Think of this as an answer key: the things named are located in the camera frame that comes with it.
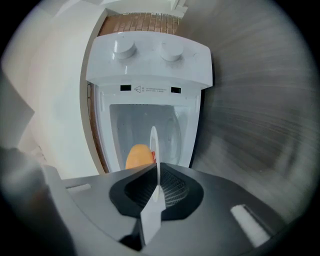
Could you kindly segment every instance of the white wall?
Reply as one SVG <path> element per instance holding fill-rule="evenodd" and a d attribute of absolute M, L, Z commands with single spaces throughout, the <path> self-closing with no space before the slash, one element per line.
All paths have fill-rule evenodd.
<path fill-rule="evenodd" d="M 35 111 L 21 149 L 43 154 L 63 179 L 103 172 L 87 97 L 83 99 L 87 95 L 83 63 L 90 51 L 87 46 L 107 15 L 104 8 L 85 1 L 66 3 L 45 1 L 37 6 L 1 60 L 4 73 Z"/>
<path fill-rule="evenodd" d="M 171 8 L 175 0 L 85 0 L 103 6 L 113 12 L 124 13 L 162 13 L 183 17 L 186 8 Z"/>
<path fill-rule="evenodd" d="M 0 146 L 16 148 L 34 111 L 0 73 Z"/>

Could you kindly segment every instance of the metal panel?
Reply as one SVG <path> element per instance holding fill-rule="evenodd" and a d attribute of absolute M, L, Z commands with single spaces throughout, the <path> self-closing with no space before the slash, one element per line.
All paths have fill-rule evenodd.
<path fill-rule="evenodd" d="M 192 168 L 238 183 L 292 221 L 319 177 L 319 77 L 300 32 L 271 1 L 197 0 L 176 35 L 208 46 L 215 69 Z"/>

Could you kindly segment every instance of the label sticker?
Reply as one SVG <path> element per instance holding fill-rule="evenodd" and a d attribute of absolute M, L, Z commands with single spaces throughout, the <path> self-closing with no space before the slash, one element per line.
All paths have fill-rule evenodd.
<path fill-rule="evenodd" d="M 152 93 L 164 93 L 167 91 L 165 88 L 145 88 L 146 92 L 152 92 Z"/>

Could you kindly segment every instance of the orange object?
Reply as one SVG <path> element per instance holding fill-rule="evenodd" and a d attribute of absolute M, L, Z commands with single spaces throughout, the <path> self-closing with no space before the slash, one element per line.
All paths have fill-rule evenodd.
<path fill-rule="evenodd" d="M 156 162 L 156 152 L 152 151 L 152 157 L 153 157 L 153 162 L 155 163 Z"/>
<path fill-rule="evenodd" d="M 134 145 L 126 159 L 125 168 L 131 169 L 138 166 L 154 163 L 154 155 L 147 145 Z"/>

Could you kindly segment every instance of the washing machine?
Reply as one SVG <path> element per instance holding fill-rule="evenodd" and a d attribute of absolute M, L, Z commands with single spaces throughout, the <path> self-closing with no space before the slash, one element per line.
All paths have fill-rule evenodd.
<path fill-rule="evenodd" d="M 86 80 L 94 84 L 97 130 L 109 172 L 155 127 L 161 162 L 189 167 L 201 90 L 213 85 L 211 52 L 195 41 L 150 31 L 97 37 Z"/>

